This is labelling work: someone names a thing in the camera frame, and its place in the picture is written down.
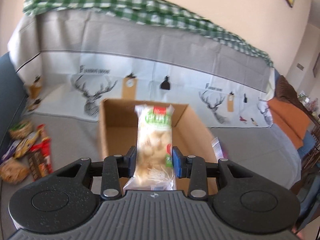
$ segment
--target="round bread package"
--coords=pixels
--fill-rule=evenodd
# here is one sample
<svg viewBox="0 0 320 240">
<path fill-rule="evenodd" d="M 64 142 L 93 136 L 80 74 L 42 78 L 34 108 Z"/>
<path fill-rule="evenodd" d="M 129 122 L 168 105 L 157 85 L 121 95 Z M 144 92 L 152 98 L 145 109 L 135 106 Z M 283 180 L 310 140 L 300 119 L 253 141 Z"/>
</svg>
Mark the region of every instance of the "round bread package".
<svg viewBox="0 0 320 240">
<path fill-rule="evenodd" d="M 173 106 L 135 106 L 138 115 L 137 161 L 124 191 L 176 190 L 172 165 Z"/>
</svg>

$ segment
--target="white logo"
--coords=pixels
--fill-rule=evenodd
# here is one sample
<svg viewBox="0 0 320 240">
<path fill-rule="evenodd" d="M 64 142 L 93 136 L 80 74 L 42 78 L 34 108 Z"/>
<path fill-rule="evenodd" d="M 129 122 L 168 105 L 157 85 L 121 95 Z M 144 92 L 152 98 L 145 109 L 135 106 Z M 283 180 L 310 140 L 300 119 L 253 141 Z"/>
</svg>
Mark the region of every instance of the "white logo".
<svg viewBox="0 0 320 240">
<path fill-rule="evenodd" d="M 150 197 L 156 198 L 156 197 L 159 197 L 159 194 L 158 193 L 152 193 L 152 194 L 150 194 Z"/>
</svg>

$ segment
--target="cardboard box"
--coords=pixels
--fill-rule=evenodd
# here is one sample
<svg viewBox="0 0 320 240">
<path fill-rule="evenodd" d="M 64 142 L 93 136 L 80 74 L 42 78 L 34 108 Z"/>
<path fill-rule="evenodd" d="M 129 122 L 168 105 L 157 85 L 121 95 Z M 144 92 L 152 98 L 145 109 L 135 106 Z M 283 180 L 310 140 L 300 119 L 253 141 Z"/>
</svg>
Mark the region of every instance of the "cardboard box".
<svg viewBox="0 0 320 240">
<path fill-rule="evenodd" d="M 100 103 L 99 131 L 102 157 L 125 155 L 131 146 L 137 145 L 138 117 L 136 105 L 169 106 L 168 103 L 135 101 L 126 99 L 105 99 Z M 171 104 L 172 144 L 183 155 L 196 155 L 207 162 L 216 163 L 211 142 L 213 135 L 204 126 L 189 105 Z M 122 178 L 122 187 L 128 179 Z M 177 189 L 188 190 L 189 179 L 176 179 Z M 215 178 L 208 178 L 209 194 L 217 193 Z"/>
</svg>

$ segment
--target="orange pillow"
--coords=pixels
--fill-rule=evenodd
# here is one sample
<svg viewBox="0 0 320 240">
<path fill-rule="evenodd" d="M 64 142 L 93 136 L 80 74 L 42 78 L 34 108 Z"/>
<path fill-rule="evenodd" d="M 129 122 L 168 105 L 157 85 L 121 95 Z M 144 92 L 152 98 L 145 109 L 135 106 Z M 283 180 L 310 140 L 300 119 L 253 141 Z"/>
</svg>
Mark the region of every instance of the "orange pillow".
<svg viewBox="0 0 320 240">
<path fill-rule="evenodd" d="M 273 122 L 277 124 L 280 129 L 289 137 L 296 149 L 303 146 L 303 141 L 297 136 L 297 134 L 282 120 L 282 118 L 272 109 L 270 109 L 272 114 Z"/>
<path fill-rule="evenodd" d="M 310 119 L 302 110 L 292 104 L 280 102 L 277 98 L 269 100 L 268 105 L 300 139 L 304 138 L 310 124 Z"/>
</svg>

